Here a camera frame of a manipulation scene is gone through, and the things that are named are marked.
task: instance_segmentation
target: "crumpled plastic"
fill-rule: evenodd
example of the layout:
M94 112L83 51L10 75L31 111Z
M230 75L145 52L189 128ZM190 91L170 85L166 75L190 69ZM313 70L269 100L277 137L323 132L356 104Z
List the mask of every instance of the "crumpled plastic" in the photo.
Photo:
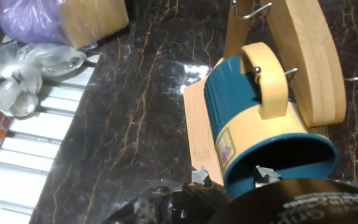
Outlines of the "crumpled plastic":
M0 48L0 109L13 116L34 112L43 78L66 75L79 68L86 55L57 44L17 43Z

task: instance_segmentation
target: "wooden arm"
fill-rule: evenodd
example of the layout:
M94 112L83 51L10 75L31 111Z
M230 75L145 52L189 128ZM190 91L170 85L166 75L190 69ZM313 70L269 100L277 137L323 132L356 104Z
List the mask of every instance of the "wooden arm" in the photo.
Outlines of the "wooden arm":
M285 70L298 68L290 80L307 127L340 123L346 115L341 65L318 1L272 2L265 11Z
M251 14L254 10L254 0L237 0L237 13L239 16ZM246 44L250 27L250 19L240 20L236 17L234 7L230 7L227 22L226 43L224 46L224 59L239 55L241 47Z

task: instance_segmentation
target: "plastic handle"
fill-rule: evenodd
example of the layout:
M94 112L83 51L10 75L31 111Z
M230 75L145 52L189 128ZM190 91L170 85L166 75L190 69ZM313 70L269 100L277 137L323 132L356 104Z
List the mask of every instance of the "plastic handle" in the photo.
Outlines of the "plastic handle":
M260 73L255 81L262 95L260 117L272 119L285 116L288 104L288 83L284 70L272 50L264 43L256 43L241 48L241 72L253 72L255 67Z

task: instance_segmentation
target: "wooden stand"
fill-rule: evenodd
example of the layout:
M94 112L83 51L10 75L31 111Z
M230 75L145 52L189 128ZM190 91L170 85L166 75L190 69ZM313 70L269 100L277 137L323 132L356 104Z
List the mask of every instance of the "wooden stand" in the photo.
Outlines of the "wooden stand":
M336 124L346 115L346 96L341 65L328 25L314 0L261 0L272 2L265 11L285 70L297 68L290 79L300 114L308 128ZM252 12L254 0L238 0L239 15ZM236 19L231 7L224 58L239 54L249 20ZM204 166L211 179L222 184L222 175L209 125L201 80L185 88L186 122L191 162Z

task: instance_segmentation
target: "black object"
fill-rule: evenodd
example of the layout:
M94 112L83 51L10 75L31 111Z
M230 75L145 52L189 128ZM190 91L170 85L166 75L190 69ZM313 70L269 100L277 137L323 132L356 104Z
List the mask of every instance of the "black object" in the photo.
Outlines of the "black object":
M235 200L223 188L197 183L185 184L182 191L172 195L166 188L164 194L150 192L158 208L153 213L155 218L143 217L139 222L139 213L136 215L131 202L103 224L358 224L358 185L333 180L282 180ZM172 207L167 203L170 196Z
M358 224L358 187L333 180L283 180L233 200L207 224Z

